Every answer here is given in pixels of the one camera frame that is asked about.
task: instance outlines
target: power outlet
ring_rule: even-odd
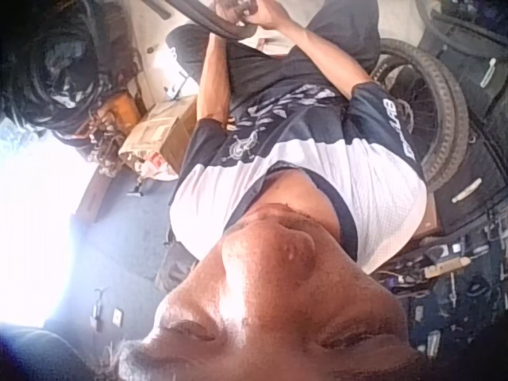
[[[124,320],[124,313],[121,312],[118,308],[115,308],[113,312],[113,324],[115,324],[118,328],[121,328],[121,323]]]

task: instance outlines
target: hand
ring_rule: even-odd
[[[291,17],[276,0],[257,0],[257,12],[245,18],[264,29],[280,29],[293,22]]]
[[[243,8],[237,5],[236,0],[215,0],[212,6],[218,16],[232,24],[236,24],[243,16]]]

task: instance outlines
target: blue floor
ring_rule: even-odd
[[[93,362],[111,341],[143,338],[164,297],[153,280],[164,256],[175,183],[148,181],[143,198],[127,196],[135,183],[136,176],[124,170],[112,182],[95,224],[87,229],[74,224],[78,243],[71,282],[46,324]],[[100,333],[90,327],[96,288],[105,290]],[[115,308],[124,313],[121,329],[111,322]]]

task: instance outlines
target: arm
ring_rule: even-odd
[[[229,119],[229,77],[226,41],[210,34],[198,95],[198,120],[214,119],[226,125]]]
[[[371,82],[369,74],[348,53],[291,20],[276,0],[257,3],[257,13],[248,20],[265,29],[278,30],[293,41],[347,99],[351,99],[356,85]]]

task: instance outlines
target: cardboard box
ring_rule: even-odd
[[[182,169],[183,157],[196,124],[196,96],[158,103],[134,127],[121,147],[119,155],[124,163],[142,177],[175,179]],[[160,162],[161,156],[167,163],[165,167]],[[163,170],[160,173],[153,171],[150,174],[141,173],[141,166],[147,160],[152,161],[153,167]]]
[[[438,233],[440,230],[439,217],[437,216],[436,200],[434,199],[434,193],[430,193],[427,196],[427,208],[423,220],[421,220],[420,226],[414,233],[412,240],[418,240],[423,237],[427,237],[430,234]]]

